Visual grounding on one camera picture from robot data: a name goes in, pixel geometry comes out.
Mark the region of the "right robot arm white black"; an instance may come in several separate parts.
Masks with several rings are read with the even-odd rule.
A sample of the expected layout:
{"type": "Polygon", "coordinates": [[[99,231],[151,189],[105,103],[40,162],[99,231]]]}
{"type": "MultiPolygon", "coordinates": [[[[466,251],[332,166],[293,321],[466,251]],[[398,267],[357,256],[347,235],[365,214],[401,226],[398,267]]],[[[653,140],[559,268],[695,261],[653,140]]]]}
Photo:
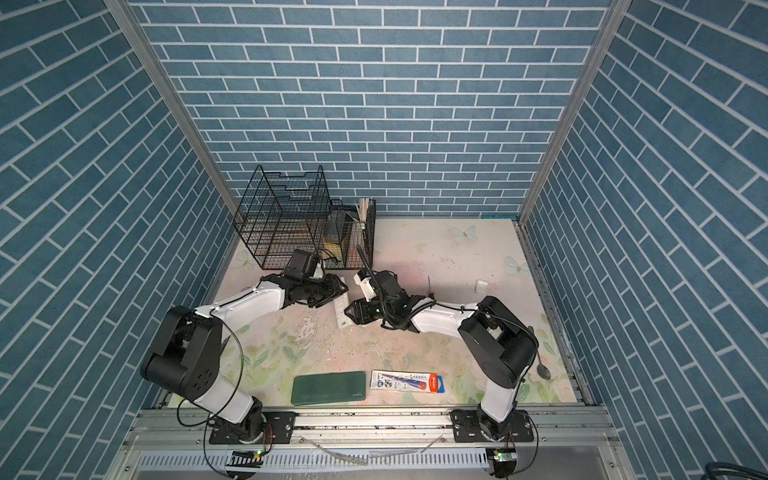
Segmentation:
{"type": "Polygon", "coordinates": [[[531,329],[493,296],[471,304],[441,303],[408,294],[391,271],[360,270],[354,282],[364,295],[345,309],[354,324],[379,321],[387,330],[462,339],[487,378],[477,409],[481,432],[491,441],[511,434],[519,387],[538,357],[531,329]]]}

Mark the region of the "white battery cover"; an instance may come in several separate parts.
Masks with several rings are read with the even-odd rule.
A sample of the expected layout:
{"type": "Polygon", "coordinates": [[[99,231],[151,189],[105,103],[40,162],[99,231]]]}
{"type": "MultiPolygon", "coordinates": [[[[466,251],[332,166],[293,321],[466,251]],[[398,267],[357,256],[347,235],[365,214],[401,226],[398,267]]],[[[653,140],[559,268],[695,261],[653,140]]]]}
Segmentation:
{"type": "Polygon", "coordinates": [[[484,294],[488,291],[488,282],[485,280],[478,279],[475,284],[475,292],[478,294],[484,294]]]}

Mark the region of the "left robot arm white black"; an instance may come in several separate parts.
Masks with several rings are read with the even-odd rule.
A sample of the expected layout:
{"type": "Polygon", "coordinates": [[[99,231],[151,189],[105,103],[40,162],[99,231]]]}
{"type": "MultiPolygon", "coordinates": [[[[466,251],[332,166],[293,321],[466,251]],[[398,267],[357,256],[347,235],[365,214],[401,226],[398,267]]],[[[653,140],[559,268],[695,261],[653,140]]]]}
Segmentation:
{"type": "Polygon", "coordinates": [[[262,402],[240,389],[245,349],[237,332],[255,320],[298,304],[319,308],[348,292],[317,253],[296,249],[280,273],[264,275],[243,292],[194,309],[167,311],[143,358],[140,375],[206,411],[207,424],[249,444],[270,433],[262,402]]]}

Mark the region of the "white remote control with screen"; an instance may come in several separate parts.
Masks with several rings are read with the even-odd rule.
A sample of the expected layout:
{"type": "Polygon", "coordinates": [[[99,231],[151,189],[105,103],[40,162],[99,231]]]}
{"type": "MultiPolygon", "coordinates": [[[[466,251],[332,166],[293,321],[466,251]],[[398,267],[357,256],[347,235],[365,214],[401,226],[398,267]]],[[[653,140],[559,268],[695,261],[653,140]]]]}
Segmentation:
{"type": "Polygon", "coordinates": [[[333,300],[336,322],[339,329],[348,328],[353,325],[353,321],[347,316],[345,310],[350,306],[350,300],[347,293],[333,300]]]}

